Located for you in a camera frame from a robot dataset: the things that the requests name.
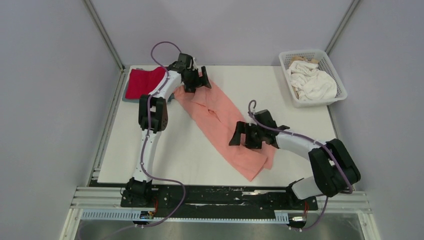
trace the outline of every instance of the white plastic basket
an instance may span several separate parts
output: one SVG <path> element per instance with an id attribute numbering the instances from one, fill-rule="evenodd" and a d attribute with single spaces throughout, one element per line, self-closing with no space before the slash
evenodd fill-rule
<path id="1" fill-rule="evenodd" d="M 299 100 L 290 84 L 290 76 L 287 74 L 287 69 L 289 69 L 290 61 L 292 57 L 300 56 L 308 60 L 316 59 L 319 61 L 318 69 L 327 72 L 337 84 L 337 94 L 335 98 L 332 99 L 320 99 L 320 100 L 309 100 L 301 101 Z M 343 86 L 342 81 L 340 80 L 339 75 L 334 69 L 333 64 L 331 63 L 329 56 L 325 51 L 319 49 L 309 49 L 309 50 L 296 50 L 296 51 L 284 51 L 278 55 L 279 61 L 281 63 L 282 70 L 284 72 L 285 80 L 288 85 L 288 89 L 291 94 L 291 100 L 295 108 L 305 108 L 305 107 L 314 107 L 321 105 L 330 105 L 334 102 L 344 100 L 348 96 L 345 87 Z"/>

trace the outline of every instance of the black mounting plate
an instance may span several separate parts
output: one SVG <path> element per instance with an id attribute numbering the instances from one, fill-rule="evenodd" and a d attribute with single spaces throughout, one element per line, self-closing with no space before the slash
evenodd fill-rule
<path id="1" fill-rule="evenodd" d="M 211 219 L 273 219 L 274 210 L 318 209 L 315 197 L 297 200 L 287 187 L 257 186 L 209 186 L 186 185 L 183 204 L 172 215 L 174 218 L 211 218 Z M 166 217 L 183 197 L 180 185 L 153 184 L 152 200 L 145 207 L 154 208 L 158 202 L 155 217 Z M 134 208 L 125 199 L 121 207 Z"/>

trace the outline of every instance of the white table surface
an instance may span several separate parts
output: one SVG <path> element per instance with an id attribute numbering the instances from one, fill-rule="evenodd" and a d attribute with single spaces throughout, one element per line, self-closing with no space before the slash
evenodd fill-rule
<path id="1" fill-rule="evenodd" d="M 153 70 L 157 66 L 133 65 Z M 279 66 L 206 66 L 214 81 L 240 109 L 247 121 L 248 103 L 256 111 L 268 109 L 277 125 L 315 138 L 330 140 L 335 133 L 326 106 L 294 108 Z M 286 150 L 277 150 L 271 170 L 263 169 L 253 181 L 245 179 L 218 153 L 188 113 L 173 100 L 167 105 L 168 125 L 159 139 L 153 176 L 186 185 L 287 186 L 312 175 L 309 161 Z M 99 183 L 127 183 L 140 161 L 139 105 L 120 101 L 102 161 Z M 153 181 L 156 184 L 169 182 Z"/>

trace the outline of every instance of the red towel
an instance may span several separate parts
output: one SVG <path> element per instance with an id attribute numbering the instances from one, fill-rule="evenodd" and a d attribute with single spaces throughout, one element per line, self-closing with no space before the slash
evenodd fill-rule
<path id="1" fill-rule="evenodd" d="M 139 99 L 143 94 L 153 91 L 165 76 L 165 69 L 158 67 L 153 71 L 133 69 L 129 74 L 126 99 Z"/>

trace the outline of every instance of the white cloth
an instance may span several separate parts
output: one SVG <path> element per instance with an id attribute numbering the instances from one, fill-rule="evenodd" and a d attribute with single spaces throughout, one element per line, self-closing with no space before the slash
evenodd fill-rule
<path id="1" fill-rule="evenodd" d="M 333 99 L 337 94 L 336 81 L 325 71 L 318 70 L 318 64 L 306 61 L 293 61 L 287 69 L 290 83 L 299 100 Z"/>

